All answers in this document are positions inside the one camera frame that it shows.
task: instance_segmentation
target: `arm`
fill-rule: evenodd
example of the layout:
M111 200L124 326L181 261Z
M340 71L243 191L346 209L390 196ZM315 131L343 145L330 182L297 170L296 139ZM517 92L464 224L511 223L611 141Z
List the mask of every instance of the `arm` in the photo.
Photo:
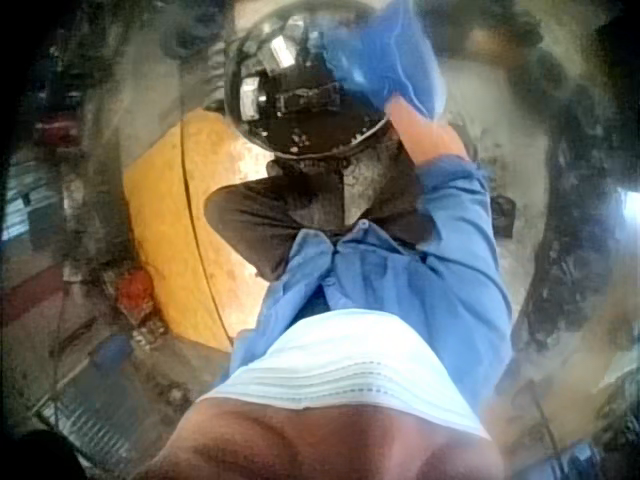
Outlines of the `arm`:
M393 96L385 111L416 166L427 165L443 155L468 159L453 128L420 115L402 97Z
M401 99L387 113L416 164L423 186L418 211L433 218L417 245L431 275L429 345L477 410L511 357L511 306L499 272L483 173L450 127L432 122Z

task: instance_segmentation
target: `red object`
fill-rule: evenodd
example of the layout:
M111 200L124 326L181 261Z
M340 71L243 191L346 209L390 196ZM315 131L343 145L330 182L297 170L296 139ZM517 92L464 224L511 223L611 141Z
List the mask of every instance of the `red object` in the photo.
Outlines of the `red object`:
M35 126L36 142L55 148L80 146L80 126L76 112L45 115Z
M143 268L123 276L116 287L116 301L131 321L137 324L153 310L153 280Z

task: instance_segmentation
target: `white face mask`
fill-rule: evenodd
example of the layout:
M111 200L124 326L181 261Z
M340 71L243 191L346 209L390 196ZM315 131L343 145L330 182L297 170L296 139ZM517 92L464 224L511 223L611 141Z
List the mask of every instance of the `white face mask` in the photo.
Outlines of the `white face mask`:
M431 348L400 318L336 310L287 330L203 398L286 409L367 404L489 438Z

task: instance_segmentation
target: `yellow plywood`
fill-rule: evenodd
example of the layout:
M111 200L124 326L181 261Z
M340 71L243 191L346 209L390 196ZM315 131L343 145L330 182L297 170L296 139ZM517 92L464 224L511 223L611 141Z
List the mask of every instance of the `yellow plywood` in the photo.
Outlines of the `yellow plywood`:
M198 242L209 287L230 336L255 326L267 283L207 224L204 203L224 185L265 176L271 154L242 139L221 115L184 119L184 153Z
M228 351L191 226L179 126L125 171L124 189L138 252L167 324L178 335Z

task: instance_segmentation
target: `blue object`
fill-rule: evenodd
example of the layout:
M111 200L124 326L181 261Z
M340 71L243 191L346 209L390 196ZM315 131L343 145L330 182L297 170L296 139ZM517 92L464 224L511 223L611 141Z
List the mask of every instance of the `blue object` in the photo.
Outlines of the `blue object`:
M97 370L111 373L118 370L132 353L129 336L117 333L100 342L91 352L89 359Z
M229 374L262 357L321 288L332 311L378 310L407 322L479 410L512 354L511 306L498 271L487 185L474 164L451 155L418 175L424 187L418 210L435 223L431 240L409 250L367 220L337 245L319 231L301 230L287 270L267 290L256 329L236 340Z
M336 79L381 110L394 94L431 119L444 110L445 84L410 0L393 0L357 31L327 27L324 43Z

